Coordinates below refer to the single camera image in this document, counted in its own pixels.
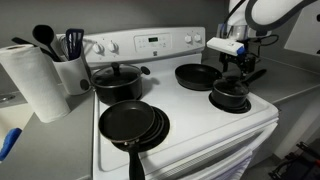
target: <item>gray countertop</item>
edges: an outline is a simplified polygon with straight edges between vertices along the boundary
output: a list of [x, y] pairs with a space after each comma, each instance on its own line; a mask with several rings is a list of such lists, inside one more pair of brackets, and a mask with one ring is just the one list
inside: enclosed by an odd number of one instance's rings
[[[221, 70], [216, 61], [205, 63]], [[320, 75], [276, 61], [264, 60], [256, 68], [268, 72], [250, 90], [274, 104], [320, 85]], [[45, 124], [33, 114], [0, 164], [0, 179], [91, 179], [94, 94], [67, 96], [67, 101], [72, 111], [60, 120]]]
[[7, 158], [0, 179], [90, 179], [94, 93], [66, 96], [67, 116], [42, 123], [33, 114]]

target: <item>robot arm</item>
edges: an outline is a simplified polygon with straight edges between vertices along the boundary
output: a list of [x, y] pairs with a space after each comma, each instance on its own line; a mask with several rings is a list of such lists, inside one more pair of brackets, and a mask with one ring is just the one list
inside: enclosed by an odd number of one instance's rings
[[223, 36], [207, 42], [211, 49], [220, 51], [223, 71], [228, 63], [235, 63], [241, 77], [254, 71], [256, 58], [248, 53], [248, 41], [252, 38], [268, 37], [271, 30], [282, 26], [305, 6], [317, 0], [230, 0], [228, 18], [222, 25]]
[[245, 20], [256, 31], [271, 31], [315, 1], [317, 0], [249, 0]]

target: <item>saucepan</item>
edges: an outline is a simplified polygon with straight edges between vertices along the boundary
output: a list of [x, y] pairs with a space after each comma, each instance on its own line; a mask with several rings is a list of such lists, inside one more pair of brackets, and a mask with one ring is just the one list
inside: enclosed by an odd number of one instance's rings
[[239, 77], [228, 76], [216, 80], [210, 94], [212, 100], [227, 108], [241, 107], [249, 93], [249, 84], [263, 76], [266, 69], [255, 72], [245, 81], [240, 81]]
[[141, 75], [150, 74], [147, 67], [112, 63], [111, 67], [101, 69], [91, 77], [98, 98], [107, 105], [124, 100], [137, 100], [142, 95]]

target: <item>stove knob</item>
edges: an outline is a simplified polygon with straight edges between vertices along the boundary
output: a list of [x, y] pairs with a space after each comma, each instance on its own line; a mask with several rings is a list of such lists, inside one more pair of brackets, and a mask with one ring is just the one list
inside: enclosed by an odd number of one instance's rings
[[108, 44], [108, 49], [109, 49], [110, 52], [116, 52], [117, 49], [118, 49], [118, 45], [117, 45], [116, 43], [114, 43], [114, 42], [111, 41], [111, 42]]
[[186, 35], [186, 37], [184, 37], [184, 40], [186, 41], [186, 43], [191, 43], [192, 37], [190, 35]]
[[93, 51], [94, 51], [95, 53], [97, 53], [97, 54], [102, 53], [103, 50], [104, 50], [103, 46], [102, 46], [101, 44], [99, 44], [99, 43], [95, 43], [95, 44], [93, 45], [92, 49], [93, 49]]
[[196, 34], [196, 35], [194, 36], [194, 40], [195, 40], [196, 42], [200, 42], [200, 41], [201, 41], [201, 36], [200, 36], [200, 34]]

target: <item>paper towel roll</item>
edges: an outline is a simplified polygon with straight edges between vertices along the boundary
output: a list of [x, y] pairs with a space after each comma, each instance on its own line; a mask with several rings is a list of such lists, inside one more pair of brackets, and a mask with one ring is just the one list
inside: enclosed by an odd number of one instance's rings
[[70, 112], [39, 47], [2, 48], [0, 63], [42, 122], [52, 122]]

